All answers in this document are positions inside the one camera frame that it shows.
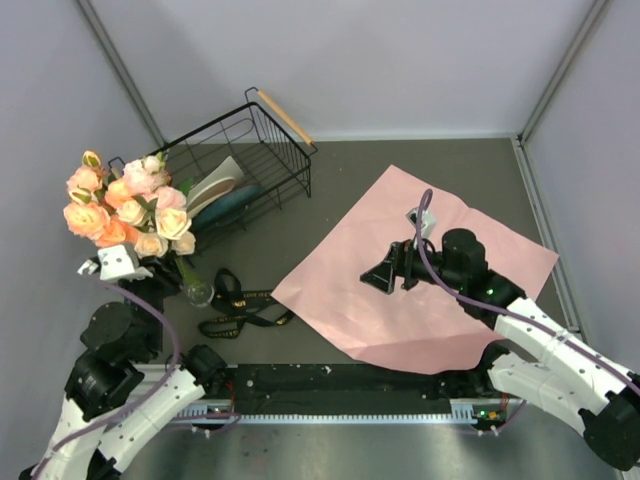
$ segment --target wire basket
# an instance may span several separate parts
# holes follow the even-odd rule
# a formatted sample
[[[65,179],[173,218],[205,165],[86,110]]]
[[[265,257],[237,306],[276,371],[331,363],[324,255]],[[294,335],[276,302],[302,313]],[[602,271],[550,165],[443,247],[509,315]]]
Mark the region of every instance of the wire basket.
[[[252,93],[303,140],[304,148],[260,104],[250,101]],[[197,253],[225,234],[246,230],[251,221],[272,209],[282,209],[287,200],[301,193],[311,197],[311,155],[318,151],[311,137],[264,92],[252,87],[245,99],[244,105],[151,153],[164,152],[174,186],[187,179],[197,184],[231,156],[245,175],[243,183],[262,187],[249,205],[240,205],[196,233]]]

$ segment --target pink cloth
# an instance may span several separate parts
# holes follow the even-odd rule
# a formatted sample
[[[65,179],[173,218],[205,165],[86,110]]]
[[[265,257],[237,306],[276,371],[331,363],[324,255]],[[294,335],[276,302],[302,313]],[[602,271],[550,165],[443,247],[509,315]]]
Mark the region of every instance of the pink cloth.
[[[398,279],[395,292],[385,295],[360,282],[391,242],[414,235],[405,215],[428,187],[389,167],[273,296],[356,360],[423,374],[475,367],[485,347],[502,337],[468,317],[440,287],[421,282],[406,292]],[[490,268],[536,298],[558,255],[431,188],[436,248],[445,231],[468,228],[485,245]]]

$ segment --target wooden handle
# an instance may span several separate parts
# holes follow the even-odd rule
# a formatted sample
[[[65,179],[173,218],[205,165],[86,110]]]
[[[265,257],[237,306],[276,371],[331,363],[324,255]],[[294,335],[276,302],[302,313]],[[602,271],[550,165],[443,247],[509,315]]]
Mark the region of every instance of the wooden handle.
[[[289,125],[289,127],[291,127],[291,130],[293,130],[298,134],[298,136],[302,139],[304,143],[306,143],[307,145],[311,145],[313,143],[313,138],[311,138],[309,134],[305,132],[300,125],[294,122],[293,119],[289,115],[287,115],[285,111],[282,110],[282,108],[280,108],[280,106],[276,102],[274,102],[269,95],[264,93],[262,90],[258,90],[258,96],[262,99],[264,103],[269,105],[271,110],[276,112],[278,116],[282,118],[282,120],[284,120],[284,122],[287,125]]]

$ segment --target white wall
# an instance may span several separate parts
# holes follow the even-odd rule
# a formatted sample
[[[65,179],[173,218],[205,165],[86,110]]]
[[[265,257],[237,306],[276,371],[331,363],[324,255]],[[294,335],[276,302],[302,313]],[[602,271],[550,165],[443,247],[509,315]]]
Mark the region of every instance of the white wall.
[[[640,371],[640,2],[616,0],[529,153],[592,343]]]
[[[39,460],[78,335],[104,294],[75,270],[92,251],[66,229],[65,181],[93,148],[153,147],[70,0],[0,3],[0,470]]]
[[[592,0],[93,0],[165,136],[271,93],[318,139],[519,132]]]

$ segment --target gray table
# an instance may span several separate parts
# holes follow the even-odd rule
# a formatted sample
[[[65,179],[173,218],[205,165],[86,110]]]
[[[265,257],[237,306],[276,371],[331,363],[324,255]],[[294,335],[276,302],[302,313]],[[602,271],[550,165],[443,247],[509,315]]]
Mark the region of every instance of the gray table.
[[[230,268],[246,289],[274,287],[308,255],[390,165],[448,190],[468,205],[539,242],[531,207],[509,140],[340,142],[319,145],[313,157],[313,197],[297,197],[227,237],[196,259],[211,277]],[[539,303],[561,320],[555,288]],[[352,361],[303,321],[286,327],[247,326],[237,340],[209,340],[197,323],[215,315],[185,299],[167,301],[183,350],[207,343],[228,363]],[[430,426],[238,427],[206,441],[163,433],[141,453],[125,478],[521,480],[618,478],[565,425],[534,407],[503,437],[473,438]]]

